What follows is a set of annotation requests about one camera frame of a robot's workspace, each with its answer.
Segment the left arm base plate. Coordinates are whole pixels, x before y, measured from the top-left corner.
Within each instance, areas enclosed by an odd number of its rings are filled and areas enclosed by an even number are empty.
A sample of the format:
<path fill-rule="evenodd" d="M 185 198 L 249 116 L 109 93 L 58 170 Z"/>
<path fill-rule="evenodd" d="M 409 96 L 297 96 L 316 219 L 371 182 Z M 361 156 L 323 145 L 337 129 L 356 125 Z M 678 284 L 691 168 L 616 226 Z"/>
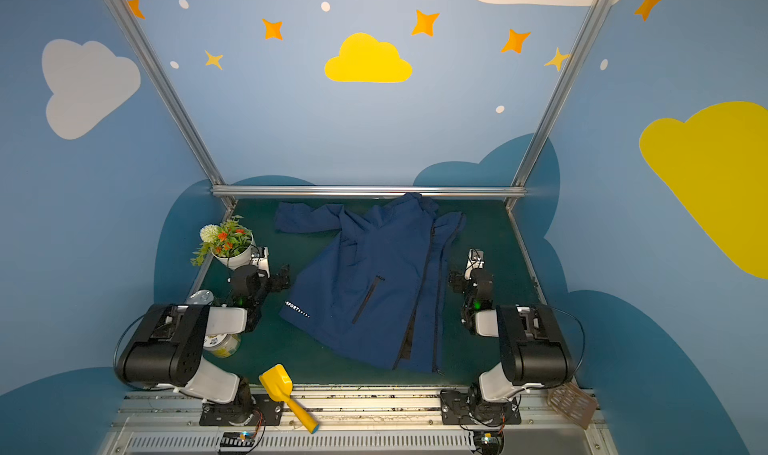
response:
<path fill-rule="evenodd" d="M 285 403 L 266 393 L 252 393 L 249 402 L 235 400 L 228 404 L 204 403 L 199 419 L 203 427 L 278 426 Z"/>

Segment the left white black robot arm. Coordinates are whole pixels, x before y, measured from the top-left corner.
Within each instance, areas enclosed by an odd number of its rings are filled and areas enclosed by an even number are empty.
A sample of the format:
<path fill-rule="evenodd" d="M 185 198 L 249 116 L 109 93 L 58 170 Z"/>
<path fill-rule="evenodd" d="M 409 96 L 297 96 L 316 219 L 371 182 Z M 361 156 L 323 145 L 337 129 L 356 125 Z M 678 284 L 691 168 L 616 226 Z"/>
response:
<path fill-rule="evenodd" d="M 274 275 L 244 265 L 230 277 L 232 303 L 154 304 L 132 325 L 126 344 L 118 342 L 113 370 L 125 385 L 145 390 L 173 389 L 203 402 L 202 425 L 252 425 L 260 416 L 248 380 L 209 362 L 209 338 L 226 341 L 254 331 L 266 298 L 289 288 L 290 267 Z"/>

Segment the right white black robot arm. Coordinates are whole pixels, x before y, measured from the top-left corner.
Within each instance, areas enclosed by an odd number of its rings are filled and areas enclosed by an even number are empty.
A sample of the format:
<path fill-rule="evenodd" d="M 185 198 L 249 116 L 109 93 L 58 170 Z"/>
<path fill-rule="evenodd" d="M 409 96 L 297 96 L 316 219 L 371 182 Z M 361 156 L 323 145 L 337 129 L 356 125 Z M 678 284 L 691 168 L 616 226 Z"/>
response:
<path fill-rule="evenodd" d="M 573 358 L 553 307 L 495 305 L 493 276 L 483 268 L 453 271 L 449 283 L 463 296 L 464 328 L 497 339 L 499 346 L 499 362 L 464 394 L 461 404 L 469 416 L 511 408 L 528 390 L 555 389 L 571 381 L 582 361 Z"/>

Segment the navy blue zip jacket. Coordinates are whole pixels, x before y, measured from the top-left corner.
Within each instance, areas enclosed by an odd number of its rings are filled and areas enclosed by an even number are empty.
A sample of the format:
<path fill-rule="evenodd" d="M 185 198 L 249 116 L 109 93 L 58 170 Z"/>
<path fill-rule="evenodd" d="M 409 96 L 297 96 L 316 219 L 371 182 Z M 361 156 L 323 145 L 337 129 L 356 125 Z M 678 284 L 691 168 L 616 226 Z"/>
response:
<path fill-rule="evenodd" d="M 283 320 L 339 356 L 383 369 L 440 369 L 443 308 L 460 211 L 407 193 L 357 214 L 343 204 L 280 203 L 284 233 L 334 232 L 297 276 Z"/>

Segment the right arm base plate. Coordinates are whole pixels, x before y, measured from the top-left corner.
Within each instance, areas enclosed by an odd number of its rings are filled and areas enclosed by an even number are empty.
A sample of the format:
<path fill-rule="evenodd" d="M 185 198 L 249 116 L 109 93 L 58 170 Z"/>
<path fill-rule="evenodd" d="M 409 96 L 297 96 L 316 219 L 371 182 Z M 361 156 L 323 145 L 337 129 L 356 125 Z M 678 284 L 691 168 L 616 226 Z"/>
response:
<path fill-rule="evenodd" d="M 522 421 L 515 402 L 488 402 L 475 386 L 466 391 L 443 389 L 438 398 L 444 425 L 501 427 L 519 425 Z"/>

